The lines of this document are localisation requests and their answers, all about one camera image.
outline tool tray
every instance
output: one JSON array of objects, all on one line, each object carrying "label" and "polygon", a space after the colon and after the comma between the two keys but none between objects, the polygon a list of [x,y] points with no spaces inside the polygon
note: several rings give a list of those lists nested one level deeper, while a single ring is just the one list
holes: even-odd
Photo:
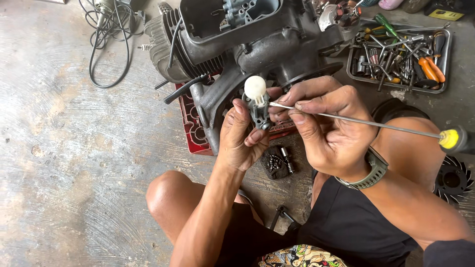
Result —
[{"label": "tool tray", "polygon": [[[392,24],[395,29],[408,29],[408,28],[422,28],[423,26],[416,26],[416,25],[409,25],[409,24],[398,24],[394,23]],[[361,18],[361,29],[364,30],[365,28],[376,28],[381,26],[378,22],[368,19],[368,18]],[[421,91],[421,92],[427,92],[427,93],[432,93],[432,94],[439,94],[442,93],[448,83],[448,71],[449,71],[449,62],[450,62],[450,51],[452,48],[452,32],[448,31],[447,29],[439,29],[439,30],[423,30],[423,31],[413,31],[412,33],[414,34],[424,34],[424,35],[434,35],[436,32],[441,31],[445,34],[446,36],[446,41],[444,43],[444,47],[442,48],[442,56],[438,59],[437,66],[440,68],[442,73],[446,77],[446,81],[439,84],[439,89],[438,90],[432,90],[432,89],[423,89],[419,87],[412,87],[412,90],[414,91]],[[357,51],[355,48],[361,48],[363,47],[361,45],[355,45],[354,44],[355,38],[351,40],[351,48],[350,48],[350,55],[348,56],[348,64],[346,66],[346,73],[348,73],[348,76],[350,76],[351,79],[353,80],[358,80],[358,81],[364,81],[364,82],[369,82],[369,83],[374,83],[374,84],[379,84],[379,80],[371,80],[369,78],[364,78],[364,77],[359,77],[359,76],[354,76],[351,74],[351,67],[352,67],[352,59],[353,59],[353,54]],[[398,88],[407,88],[407,85],[402,85],[402,84],[393,84],[390,82],[384,82],[384,85],[386,86],[391,86],[391,87],[398,87]]]}]

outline right hand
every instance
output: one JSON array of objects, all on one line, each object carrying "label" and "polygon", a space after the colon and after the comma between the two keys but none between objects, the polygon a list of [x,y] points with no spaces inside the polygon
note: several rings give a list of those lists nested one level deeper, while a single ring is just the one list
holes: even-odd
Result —
[{"label": "right hand", "polygon": [[371,167],[364,155],[376,137],[377,128],[367,124],[332,119],[317,113],[331,113],[373,121],[356,89],[342,86],[331,76],[298,83],[277,103],[296,109],[270,107],[272,121],[294,121],[302,136],[310,165],[316,170],[343,180],[359,181]]}]

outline green watch strap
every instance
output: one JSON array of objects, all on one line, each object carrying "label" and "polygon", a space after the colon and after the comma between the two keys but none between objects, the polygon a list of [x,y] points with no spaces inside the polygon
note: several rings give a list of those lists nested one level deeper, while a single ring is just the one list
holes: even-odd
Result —
[{"label": "green watch strap", "polygon": [[381,180],[388,170],[388,163],[371,146],[368,148],[364,159],[371,165],[371,172],[362,180],[357,182],[347,182],[335,176],[335,179],[344,186],[352,189],[365,189],[375,185]]}]

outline green screwdriver handle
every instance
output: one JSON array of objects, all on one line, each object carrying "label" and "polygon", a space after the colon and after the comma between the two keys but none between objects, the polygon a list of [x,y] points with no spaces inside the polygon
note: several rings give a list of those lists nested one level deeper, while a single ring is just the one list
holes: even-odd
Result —
[{"label": "green screwdriver handle", "polygon": [[386,30],[388,30],[390,33],[392,33],[397,39],[399,39],[399,35],[396,32],[396,30],[392,27],[392,25],[389,23],[389,21],[383,16],[383,14],[378,13],[376,16],[374,16],[374,20],[377,21],[379,24],[383,25]]}]

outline fingernail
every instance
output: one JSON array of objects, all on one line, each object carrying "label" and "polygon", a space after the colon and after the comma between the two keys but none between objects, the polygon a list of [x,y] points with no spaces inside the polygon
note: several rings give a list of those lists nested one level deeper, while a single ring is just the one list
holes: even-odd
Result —
[{"label": "fingernail", "polygon": [[305,122],[305,116],[302,113],[293,113],[290,115],[295,124],[301,125]]},{"label": "fingernail", "polygon": [[239,113],[239,114],[242,114],[242,113],[243,113],[243,109],[242,109],[242,107],[241,107],[239,104],[236,104],[236,103],[234,103],[234,101],[233,101],[233,105],[234,105],[234,109],[236,110],[237,113]]},{"label": "fingernail", "polygon": [[259,141],[259,139],[261,139],[262,137],[262,132],[261,131],[255,131],[251,134],[251,136],[249,137],[249,141],[251,141],[251,143],[257,143]]},{"label": "fingernail", "polygon": [[279,102],[285,103],[285,102],[289,99],[289,97],[290,97],[290,94],[287,93],[287,94],[283,95],[283,96],[279,99]]},{"label": "fingernail", "polygon": [[302,105],[304,105],[306,103],[309,103],[309,102],[311,102],[311,100],[298,101],[297,103],[295,103],[295,108],[296,109],[302,109]]}]

